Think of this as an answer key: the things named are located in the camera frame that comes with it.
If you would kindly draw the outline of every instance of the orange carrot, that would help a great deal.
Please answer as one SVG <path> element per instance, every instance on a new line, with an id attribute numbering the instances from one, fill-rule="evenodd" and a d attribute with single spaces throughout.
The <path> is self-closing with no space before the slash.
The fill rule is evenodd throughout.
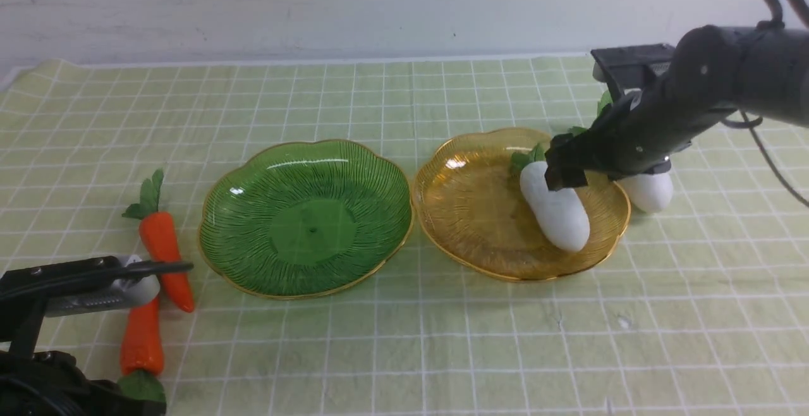
<path id="1" fill-rule="evenodd" d="M 158 300 L 159 297 L 155 296 L 150 303 L 130 309 L 119 356 L 124 376 L 138 369 L 154 376 L 162 373 L 164 356 L 160 343 Z"/>
<path id="2" fill-rule="evenodd" d="M 129 206 L 123 217 L 141 221 L 138 232 L 152 260 L 179 261 L 181 258 L 177 235 L 174 231 L 174 220 L 169 212 L 159 210 L 160 185 L 162 185 L 162 170 L 157 170 L 154 171 L 151 179 L 143 181 L 140 202 Z M 168 294 L 168 298 L 180 310 L 194 311 L 193 292 L 191 292 L 188 275 L 185 272 L 161 274 L 160 283 L 162 283 L 162 289 Z"/>

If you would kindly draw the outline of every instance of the gold rim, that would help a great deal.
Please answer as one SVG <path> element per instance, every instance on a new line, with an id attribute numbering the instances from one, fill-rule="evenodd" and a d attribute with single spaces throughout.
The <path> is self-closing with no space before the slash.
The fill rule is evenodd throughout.
<path id="1" fill-rule="evenodd" d="M 632 217 L 632 203 L 630 202 L 630 198 L 629 198 L 629 196 L 627 196 L 626 192 L 624 191 L 624 188 L 622 188 L 621 185 L 618 185 L 618 183 L 615 183 L 615 182 L 612 182 L 612 185 L 614 185 L 616 188 L 618 188 L 618 191 L 621 192 L 621 195 L 624 196 L 624 200 L 626 202 L 626 221 L 624 221 L 624 225 L 621 226 L 621 231 L 616 235 L 615 242 L 612 244 L 612 247 L 610 247 L 609 251 L 607 251 L 607 253 L 604 254 L 604 257 L 602 257 L 600 260 L 596 261 L 596 263 L 592 264 L 591 266 L 587 266 L 584 269 L 577 269 L 574 272 L 567 272 L 567 274 L 559 274 L 559 275 L 555 275 L 554 277 L 548 277 L 548 278 L 519 278 L 519 277 L 509 277 L 508 275 L 497 274 L 496 272 L 492 272 L 492 271 L 489 271 L 489 270 L 486 270 L 486 269 L 482 269 L 482 268 L 480 268 L 478 266 L 475 266 L 473 263 L 471 263 L 471 262 L 465 260 L 464 258 L 459 257 L 458 255 L 450 252 L 448 249 L 444 248 L 440 243 L 438 243 L 435 240 L 435 238 L 433 237 L 433 235 L 430 234 L 430 232 L 427 229 L 427 226 L 425 225 L 425 218 L 424 218 L 424 215 L 422 214 L 422 210 L 416 207 L 416 199 L 415 198 L 416 198 L 417 194 L 419 194 L 419 191 L 417 189 L 417 183 L 418 183 L 418 181 L 420 179 L 420 176 L 422 175 L 422 171 L 425 171 L 425 169 L 430 164 L 430 162 L 432 162 L 434 159 L 436 159 L 437 156 L 439 156 L 441 150 L 443 150 L 445 147 L 447 147 L 454 140 L 461 139 L 463 137 L 491 135 L 491 134 L 496 134 L 496 133 L 505 133 L 505 132 L 508 132 L 508 131 L 534 132 L 536 130 L 534 130 L 532 128 L 524 128 L 524 127 L 506 127 L 506 128 L 498 128 L 497 130 L 492 130 L 490 132 L 464 133 L 464 134 L 458 135 L 456 137 L 451 137 L 450 139 L 446 140 L 442 145 L 440 145 L 434 151 L 434 153 L 430 157 L 430 159 L 428 159 L 427 162 L 425 162 L 425 164 L 423 164 L 422 167 L 419 168 L 419 170 L 416 172 L 416 176 L 413 177 L 413 183 L 411 183 L 411 185 L 410 185 L 410 197 L 411 197 L 410 204 L 413 206 L 414 209 L 416 209 L 416 214 L 417 214 L 417 217 L 418 217 L 418 223 L 419 223 L 419 226 L 422 227 L 422 231 L 424 231 L 425 236 L 427 236 L 427 238 L 430 240 L 431 243 L 433 243 L 436 246 L 436 248 L 438 248 L 439 250 L 441 250 L 442 252 L 447 254 L 448 257 L 452 258 L 457 263 L 460 263 L 463 266 L 466 266 L 466 267 L 468 267 L 470 269 L 474 269 L 477 272 L 480 272 L 481 274 L 488 275 L 489 277 L 492 277 L 492 278 L 496 278 L 497 280 L 510 281 L 511 283 L 527 283 L 528 281 L 551 281 L 551 280 L 556 280 L 557 278 L 567 277 L 567 276 L 570 276 L 570 275 L 579 274 L 579 272 L 584 272 L 584 271 L 587 271 L 589 269 L 593 269 L 595 266 L 598 266 L 599 264 L 601 264 L 605 260 L 607 260 L 607 258 L 612 257 L 612 253 L 614 253 L 616 251 L 616 249 L 618 248 L 618 244 L 621 243 L 621 238 L 624 236 L 624 233 L 626 232 L 626 229 L 629 227 L 630 219 Z"/>
<path id="2" fill-rule="evenodd" d="M 316 142 L 306 142 L 305 140 L 293 140 L 292 142 L 281 142 L 281 143 L 278 143 L 278 144 L 275 144 L 275 145 L 271 145 L 268 148 L 266 148 L 265 150 L 261 150 L 260 152 L 256 153 L 250 159 L 246 160 L 246 162 L 241 164 L 238 168 L 234 168 L 231 171 L 226 172 L 213 185 L 211 185 L 211 187 L 208 188 L 208 192 L 205 194 L 205 202 L 202 203 L 202 212 L 203 212 L 203 214 L 205 214 L 205 211 L 207 211 L 207 209 L 208 209 L 208 201 L 210 200 L 210 195 L 214 191 L 214 188 L 216 188 L 216 186 L 219 185 L 219 183 L 222 182 L 222 180 L 226 179 L 226 177 L 231 176 L 231 174 L 234 174 L 235 172 L 240 171 L 243 168 L 245 168 L 245 166 L 249 165 L 259 155 L 265 153 L 268 150 L 272 150 L 272 149 L 275 149 L 275 148 L 278 148 L 278 147 L 283 147 L 285 145 L 294 145 L 294 144 L 318 145 L 318 144 L 321 144 L 321 143 L 324 143 L 324 142 L 346 142 L 346 143 L 349 143 L 351 145 L 359 146 L 359 147 L 363 148 L 364 150 L 367 150 L 370 154 L 372 154 L 374 157 L 376 157 L 376 159 L 380 159 L 380 160 L 383 160 L 385 162 L 388 162 L 388 163 L 392 164 L 394 166 L 394 168 L 396 168 L 396 170 L 398 170 L 399 173 L 401 173 L 402 176 L 404 176 L 404 180 L 408 179 L 407 174 L 405 173 L 405 171 L 396 162 L 393 162 L 393 161 L 391 161 L 389 159 L 385 159 L 385 157 L 382 157 L 381 155 L 376 154 L 370 147 L 368 147 L 366 145 L 363 145 L 361 143 L 358 143 L 358 142 L 353 142 L 352 140 L 335 138 L 335 139 L 327 139 L 327 140 L 316 140 Z M 408 185 L 407 186 L 408 190 L 410 190 L 410 188 L 411 188 L 410 183 L 408 183 L 407 185 Z M 333 288 L 331 290 L 321 291 L 320 293 L 309 293 L 309 294 L 306 294 L 306 295 L 294 295 L 294 296 L 264 295 L 264 294 L 261 294 L 261 293 L 257 293 L 257 292 L 255 292 L 253 290 L 248 290 L 245 287 L 240 286 L 240 284 L 235 283 L 230 278 L 226 277 L 226 275 L 222 274 L 222 272 L 220 272 L 219 269 L 217 269 L 216 266 L 214 266 L 210 262 L 210 260 L 208 260 L 208 257 L 206 257 L 205 252 L 203 252 L 203 250 L 202 250 L 202 224 L 205 222 L 204 217 L 202 218 L 202 220 L 200 220 L 199 226 L 197 226 L 197 248 L 200 251 L 200 255 L 202 255 L 202 260 L 204 260 L 205 264 L 207 264 L 208 267 L 211 270 L 213 270 L 214 274 L 219 275 L 220 278 L 225 280 L 231 286 L 234 286 L 234 288 L 236 288 L 237 290 L 242 291 L 243 293 L 247 293 L 249 295 L 257 296 L 259 298 L 265 298 L 266 300 L 279 300 L 279 301 L 307 300 L 308 298 L 320 298 L 320 297 L 327 296 L 327 295 L 333 295 L 333 294 L 338 293 L 338 292 L 340 292 L 342 290 L 347 290 L 347 289 L 351 288 L 352 286 L 356 286 L 356 284 L 359 284 L 362 281 L 367 280 L 367 278 L 369 278 L 370 276 L 376 274 L 376 272 L 378 272 L 379 269 L 382 269 L 382 266 L 385 263 L 387 263 L 387 261 L 390 261 L 391 258 L 393 258 L 393 255 L 396 255 L 396 253 L 399 252 L 399 250 L 401 250 L 401 248 L 405 245 L 408 238 L 410 238 L 410 234 L 413 232 L 413 225 L 415 224 L 415 217 L 416 217 L 416 214 L 415 214 L 416 206 L 413 205 L 413 196 L 412 196 L 413 192 L 412 191 L 410 192 L 410 195 L 411 196 L 408 197 L 408 200 L 410 201 L 409 202 L 409 204 L 410 204 L 410 225 L 408 225 L 407 232 L 404 233 L 404 237 L 402 237 L 401 242 L 399 242 L 399 244 L 396 245 L 396 248 L 393 249 L 393 252 L 391 252 L 390 255 L 385 257 L 384 260 L 379 261 L 379 263 L 376 264 L 376 266 L 373 269 L 368 271 L 362 277 L 360 277 L 360 278 L 358 278 L 358 279 L 356 279 L 354 281 L 350 281 L 350 283 L 346 283 L 343 286 L 338 286 L 338 287 Z"/>

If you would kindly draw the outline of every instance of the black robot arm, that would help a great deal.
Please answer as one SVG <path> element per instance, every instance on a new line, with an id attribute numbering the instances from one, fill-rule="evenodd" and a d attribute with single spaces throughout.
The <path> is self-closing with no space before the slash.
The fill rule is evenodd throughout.
<path id="1" fill-rule="evenodd" d="M 554 137 L 550 188 L 584 185 L 584 171 L 613 180 L 668 171 L 671 154 L 737 110 L 809 127 L 809 31 L 785 29 L 775 3 L 756 27 L 706 25 L 676 47 L 592 51 L 613 103 L 586 132 Z"/>

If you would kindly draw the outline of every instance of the white wall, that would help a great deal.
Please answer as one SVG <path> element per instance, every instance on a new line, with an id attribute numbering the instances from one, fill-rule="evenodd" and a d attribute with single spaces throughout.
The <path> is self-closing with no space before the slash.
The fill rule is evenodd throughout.
<path id="1" fill-rule="evenodd" d="M 0 0 L 0 66 L 581 51 L 767 16 L 760 0 Z"/>

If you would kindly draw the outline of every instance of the grid mat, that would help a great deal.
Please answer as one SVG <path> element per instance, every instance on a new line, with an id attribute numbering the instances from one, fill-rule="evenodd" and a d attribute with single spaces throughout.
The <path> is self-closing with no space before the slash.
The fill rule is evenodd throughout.
<path id="1" fill-rule="evenodd" d="M 809 214 L 749 133 L 672 157 L 663 214 L 551 283 L 452 263 L 418 229 L 375 277 L 329 298 L 243 295 L 205 266 L 207 189 L 263 148 L 350 138 L 412 177 L 449 137 L 589 124 L 592 59 L 84 68 L 49 61 L 0 94 L 0 269 L 145 255 L 121 212 L 165 168 L 198 309 L 161 312 L 172 416 L 809 415 Z M 809 189 L 809 133 L 765 121 Z M 41 349 L 116 379 L 125 312 L 49 319 Z"/>

